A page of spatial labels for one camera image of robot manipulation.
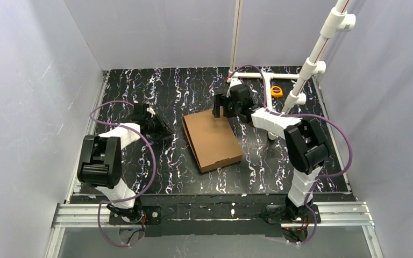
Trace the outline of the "brown cardboard box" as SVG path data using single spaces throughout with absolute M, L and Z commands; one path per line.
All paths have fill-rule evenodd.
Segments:
M 213 109 L 182 117 L 182 125 L 201 173 L 230 166 L 243 158 L 236 135 L 225 117 L 215 118 Z

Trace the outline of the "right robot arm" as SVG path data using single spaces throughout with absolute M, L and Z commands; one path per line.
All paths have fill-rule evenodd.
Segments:
M 232 86 L 227 93 L 213 98 L 212 114 L 215 118 L 238 117 L 255 128 L 271 132 L 286 142 L 289 162 L 294 167 L 291 187 L 284 207 L 266 216 L 275 220 L 304 219 L 312 208 L 311 192 L 324 162 L 331 154 L 327 139 L 314 117 L 288 117 L 269 111 L 256 104 L 250 89 L 244 84 Z

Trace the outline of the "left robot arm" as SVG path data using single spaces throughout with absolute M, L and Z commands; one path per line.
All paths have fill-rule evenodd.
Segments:
M 147 135 L 157 141 L 172 136 L 173 131 L 150 104 L 134 103 L 131 107 L 129 122 L 83 138 L 77 178 L 105 195 L 111 212 L 135 224 L 144 212 L 138 194 L 122 179 L 122 149 Z

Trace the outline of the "orange tape measure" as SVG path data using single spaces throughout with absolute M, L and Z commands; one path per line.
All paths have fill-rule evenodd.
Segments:
M 271 86 L 271 88 L 270 88 L 270 94 L 271 94 L 271 96 L 272 96 L 273 98 L 281 98 L 281 97 L 283 97 L 283 91 L 282 91 L 282 89 L 281 89 L 279 86 L 277 86 L 277 85 Z

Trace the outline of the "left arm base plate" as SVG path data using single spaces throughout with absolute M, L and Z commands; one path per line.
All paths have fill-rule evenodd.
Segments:
M 161 223 L 161 207 L 144 205 L 140 197 L 125 202 L 107 204 L 111 225 L 158 225 Z

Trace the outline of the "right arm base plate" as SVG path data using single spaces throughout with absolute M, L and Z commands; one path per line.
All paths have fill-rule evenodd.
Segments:
M 316 204 L 309 204 L 309 207 L 312 211 L 309 211 L 306 206 L 291 210 L 284 204 L 267 205 L 260 213 L 260 217 L 269 224 L 294 224 L 309 221 L 309 225 L 311 225 L 314 223 L 314 219 L 316 219 L 317 223 L 321 223 L 322 219 L 318 206 Z

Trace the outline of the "white PVC pipe frame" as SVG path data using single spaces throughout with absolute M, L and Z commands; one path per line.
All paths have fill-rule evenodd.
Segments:
M 227 83 L 235 85 L 242 78 L 260 78 L 264 83 L 264 105 L 273 109 L 270 82 L 295 80 L 283 105 L 284 113 L 294 106 L 305 104 L 304 85 L 312 76 L 325 73 L 323 52 L 338 32 L 354 29 L 356 16 L 348 12 L 352 1 L 236 1 L 232 47 Z M 237 58 L 251 55 L 254 48 L 239 50 L 239 33 L 242 22 L 254 22 L 249 31 L 267 48 L 272 60 L 262 61 L 263 66 L 300 65 L 297 74 L 240 72 Z

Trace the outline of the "aluminium rail frame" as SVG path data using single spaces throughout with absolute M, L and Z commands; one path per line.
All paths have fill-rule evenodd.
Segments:
M 105 74 L 95 118 L 129 116 L 127 102 L 148 102 L 173 130 L 153 142 L 123 150 L 123 180 L 139 191 L 144 205 L 161 207 L 158 225 L 109 223 L 105 198 L 73 181 L 58 206 L 46 257 L 380 257 L 374 221 L 347 177 L 324 179 L 315 194 L 322 222 L 304 245 L 288 243 L 299 224 L 269 224 L 260 213 L 284 203 L 293 168 L 281 140 L 231 121 L 244 155 L 239 163 L 201 173 L 182 128 L 182 117 L 211 109 L 227 90 L 226 68 L 110 70 Z

